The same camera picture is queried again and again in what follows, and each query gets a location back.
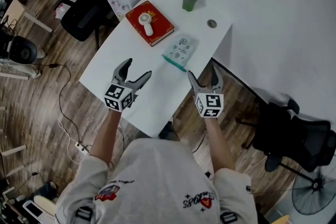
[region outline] shoe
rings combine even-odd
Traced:
[[[50,181],[50,185],[52,188],[57,189],[57,185],[54,182]]]
[[[44,51],[42,51],[41,53],[40,53],[40,55],[38,56],[38,59],[43,59],[43,58],[45,58],[47,56],[47,54],[44,52]]]
[[[41,77],[41,75],[42,75],[42,72],[38,70],[36,76],[33,79],[38,79],[39,77]]]

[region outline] power strip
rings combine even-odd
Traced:
[[[80,144],[80,143],[77,142],[77,143],[75,143],[75,146],[80,152],[82,152],[82,154],[84,154],[84,155],[89,154],[88,148],[84,147],[83,144]]]

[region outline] fiducial marker cube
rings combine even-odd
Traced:
[[[199,93],[195,99],[198,112],[203,118],[217,118],[224,109],[224,95]]]
[[[130,88],[111,83],[104,94],[105,106],[122,112],[133,102],[133,91]]]

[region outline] white handheld fan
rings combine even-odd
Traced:
[[[153,34],[153,28],[151,26],[152,17],[148,13],[143,13],[139,16],[139,24],[143,25],[147,36]]]

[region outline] wooden floor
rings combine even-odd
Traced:
[[[71,72],[70,83],[65,87],[61,104],[65,114],[70,117],[79,128],[79,135],[86,144],[92,144],[99,127],[107,115],[107,109],[93,94],[79,83],[79,78],[86,66],[95,55],[94,35],[85,42],[79,42],[71,37],[55,19],[52,6],[56,0],[28,0],[27,6],[37,12],[38,19],[51,27],[52,34],[27,19],[21,19],[16,27],[17,34],[27,37],[39,48],[47,53],[42,63],[58,63],[66,65]],[[101,43],[113,29],[101,30]],[[202,81],[209,83],[210,65],[202,73]],[[49,69],[41,67],[43,75],[28,81],[9,78],[0,78],[0,106],[6,106],[7,111],[0,112],[0,150],[22,144],[27,145],[23,153],[16,153],[4,157],[6,172],[24,163],[26,168],[8,178],[11,186],[19,187],[28,178],[31,172],[40,172],[44,180],[52,180],[59,186],[61,192],[73,179],[78,165],[73,163],[67,155],[69,138],[59,128],[62,121],[71,137],[77,138],[75,127],[66,120],[59,110],[58,96],[61,88],[69,78],[63,67]],[[17,73],[14,70],[0,69],[1,72]],[[290,187],[293,174],[278,168],[273,173],[264,170],[264,155],[253,148],[244,150],[241,144],[254,133],[252,127],[239,125],[235,119],[239,116],[256,121],[258,105],[255,97],[237,80],[221,69],[225,87],[225,110],[219,118],[223,135],[227,138],[231,150],[236,158],[239,172],[248,173],[253,179],[253,192],[257,202],[266,212]],[[204,121],[199,117],[190,94],[185,98],[179,110],[174,115],[174,127],[181,141],[195,150],[202,140]],[[137,129],[126,121],[122,122],[125,145],[127,146],[137,133]],[[79,161],[82,155],[70,145],[70,155]],[[117,165],[122,155],[122,137],[118,133],[113,156],[113,164]],[[213,174],[207,138],[194,154],[204,172]],[[297,165],[286,159],[285,163],[295,168]],[[41,177],[32,177],[20,190],[30,193],[42,185]]]

